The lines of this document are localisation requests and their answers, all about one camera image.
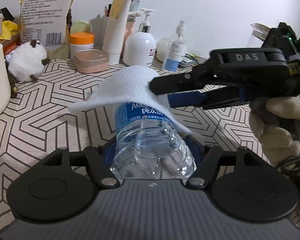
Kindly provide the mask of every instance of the spray bottle cap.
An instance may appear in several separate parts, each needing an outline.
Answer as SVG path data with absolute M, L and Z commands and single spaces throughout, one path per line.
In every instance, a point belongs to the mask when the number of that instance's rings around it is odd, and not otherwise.
M 149 20 L 149 16 L 152 14 L 152 12 L 154 10 L 153 9 L 148 9 L 148 8 L 141 8 L 141 11 L 144 11 L 145 16 L 146 16 L 145 20 L 143 22 L 141 22 L 141 24 L 150 26 L 150 22 L 148 22 L 148 20 Z
M 186 30 L 185 26 L 186 26 L 186 21 L 180 20 L 179 25 L 176 28 L 176 33 L 177 34 L 184 34 L 185 30 Z

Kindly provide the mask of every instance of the white pump bottle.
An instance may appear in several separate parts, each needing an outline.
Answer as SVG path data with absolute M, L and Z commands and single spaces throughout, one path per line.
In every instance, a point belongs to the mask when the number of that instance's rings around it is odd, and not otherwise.
M 141 65 L 150 67 L 155 53 L 155 40 L 150 32 L 149 16 L 154 10 L 142 8 L 145 20 L 140 24 L 139 30 L 132 33 L 126 40 L 123 52 L 123 62 L 128 66 Z

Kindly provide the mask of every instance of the transparent bottle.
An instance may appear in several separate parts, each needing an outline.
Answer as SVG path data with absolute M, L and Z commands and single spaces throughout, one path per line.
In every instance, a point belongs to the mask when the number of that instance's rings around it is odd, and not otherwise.
M 189 147 L 159 111 L 138 103 L 114 107 L 117 145 L 112 171 L 124 179 L 188 179 L 196 169 Z
M 166 72 L 174 73 L 177 71 L 185 46 L 185 29 L 185 21 L 180 20 L 176 28 L 176 33 L 171 36 L 167 53 L 162 64 L 162 69 Z

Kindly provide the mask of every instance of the barcode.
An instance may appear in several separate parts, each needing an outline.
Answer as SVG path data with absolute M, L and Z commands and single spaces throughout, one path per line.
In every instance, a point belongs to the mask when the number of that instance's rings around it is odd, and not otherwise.
M 46 46 L 59 45 L 61 43 L 61 33 L 47 33 Z

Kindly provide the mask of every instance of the black circular disc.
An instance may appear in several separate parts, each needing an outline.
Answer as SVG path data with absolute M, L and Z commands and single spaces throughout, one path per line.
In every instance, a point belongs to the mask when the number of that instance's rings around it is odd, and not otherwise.
M 226 174 L 211 196 L 230 215 L 250 222 L 271 222 L 289 215 L 299 200 L 296 186 L 275 170 L 251 166 Z
M 55 222 L 89 205 L 94 197 L 91 181 L 71 170 L 53 168 L 33 167 L 9 186 L 7 201 L 15 216 L 36 223 Z

